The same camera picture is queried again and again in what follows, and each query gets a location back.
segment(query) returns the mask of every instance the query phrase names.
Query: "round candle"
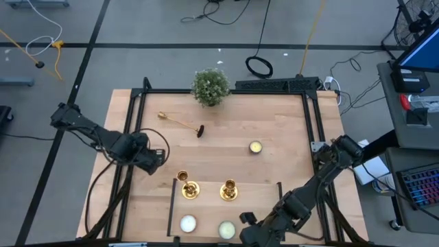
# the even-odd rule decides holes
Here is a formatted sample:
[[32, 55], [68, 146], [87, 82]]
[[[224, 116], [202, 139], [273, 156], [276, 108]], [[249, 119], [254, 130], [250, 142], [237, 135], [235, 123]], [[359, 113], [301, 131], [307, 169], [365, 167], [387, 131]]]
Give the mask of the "round candle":
[[185, 215], [183, 218], [181, 218], [180, 221], [180, 228], [185, 233], [190, 233], [193, 230], [195, 230], [195, 227], [197, 226], [197, 220], [192, 215]]
[[223, 239], [231, 239], [235, 236], [235, 225], [229, 221], [221, 222], [218, 227], [218, 233]]
[[250, 151], [255, 154], [259, 153], [260, 151], [262, 151], [262, 144], [258, 141], [252, 141], [250, 143]]

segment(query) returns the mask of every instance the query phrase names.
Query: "fan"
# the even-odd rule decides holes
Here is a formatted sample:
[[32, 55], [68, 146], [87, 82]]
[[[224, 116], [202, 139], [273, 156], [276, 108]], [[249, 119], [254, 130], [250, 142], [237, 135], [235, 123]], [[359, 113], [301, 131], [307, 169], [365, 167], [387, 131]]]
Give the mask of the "fan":
[[398, 14], [389, 34], [381, 41], [381, 46], [395, 59], [385, 47], [384, 41], [393, 32], [397, 46], [408, 47], [419, 38], [437, 18], [439, 18], [439, 0], [398, 0]]

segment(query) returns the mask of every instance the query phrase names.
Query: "colorful keyboard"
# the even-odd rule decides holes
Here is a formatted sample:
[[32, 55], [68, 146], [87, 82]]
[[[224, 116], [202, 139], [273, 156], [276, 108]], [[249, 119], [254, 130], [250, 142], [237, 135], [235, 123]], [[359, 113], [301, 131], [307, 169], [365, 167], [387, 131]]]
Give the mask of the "colorful keyboard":
[[405, 170], [396, 175], [405, 195], [420, 208], [439, 204], [439, 164]]

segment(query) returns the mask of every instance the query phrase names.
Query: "red object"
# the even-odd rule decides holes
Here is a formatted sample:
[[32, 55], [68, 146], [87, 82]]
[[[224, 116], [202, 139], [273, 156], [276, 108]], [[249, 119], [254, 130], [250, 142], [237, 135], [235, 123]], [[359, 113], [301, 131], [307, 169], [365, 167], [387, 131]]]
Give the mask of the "red object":
[[399, 95], [399, 101], [401, 101], [401, 105], [404, 110], [410, 110], [410, 102], [407, 96]]

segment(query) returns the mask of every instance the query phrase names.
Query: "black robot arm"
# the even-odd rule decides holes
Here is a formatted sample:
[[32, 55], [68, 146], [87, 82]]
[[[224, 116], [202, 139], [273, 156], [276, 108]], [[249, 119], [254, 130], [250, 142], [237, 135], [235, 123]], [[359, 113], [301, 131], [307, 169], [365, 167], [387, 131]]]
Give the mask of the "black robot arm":
[[[242, 230], [239, 238], [243, 244], [254, 247], [279, 246], [286, 232], [297, 233], [311, 217], [316, 206], [316, 198], [325, 198], [326, 187], [346, 168], [360, 164], [363, 149], [350, 137], [344, 135], [333, 140], [332, 145], [323, 145], [313, 156], [314, 162], [322, 164], [320, 170], [299, 188], [288, 191], [274, 206], [272, 212], [256, 223], [253, 213], [240, 215], [243, 223], [249, 227]], [[337, 207], [335, 217], [342, 217]], [[366, 242], [360, 238], [342, 217], [342, 226], [353, 242]]]
[[109, 131], [84, 117], [78, 106], [60, 103], [51, 116], [51, 126], [66, 131], [77, 130], [93, 140], [95, 147], [106, 152], [118, 164], [133, 164], [152, 175], [165, 160], [164, 150], [149, 150], [145, 133]]

